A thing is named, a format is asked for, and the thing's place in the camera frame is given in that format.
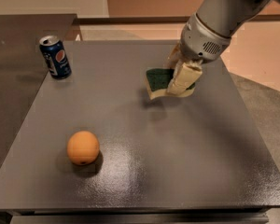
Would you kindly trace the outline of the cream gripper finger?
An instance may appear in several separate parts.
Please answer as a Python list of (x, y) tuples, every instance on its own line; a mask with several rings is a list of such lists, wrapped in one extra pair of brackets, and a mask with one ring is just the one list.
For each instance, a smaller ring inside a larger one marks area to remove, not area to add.
[(183, 56), (180, 51), (180, 45), (176, 44), (175, 47), (172, 49), (170, 55), (168, 56), (167, 66), (170, 69), (176, 69), (182, 61)]
[(166, 92), (169, 95), (192, 95), (193, 89), (190, 86), (202, 75), (202, 62), (202, 60), (188, 62), (179, 60)]

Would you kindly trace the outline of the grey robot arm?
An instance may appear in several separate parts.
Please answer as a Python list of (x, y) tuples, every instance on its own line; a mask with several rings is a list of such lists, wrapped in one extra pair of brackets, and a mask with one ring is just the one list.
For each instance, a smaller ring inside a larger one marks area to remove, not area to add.
[(168, 58), (174, 70), (167, 92), (182, 96), (202, 75), (202, 65), (216, 60), (231, 37), (272, 0), (204, 0), (189, 17), (180, 40)]

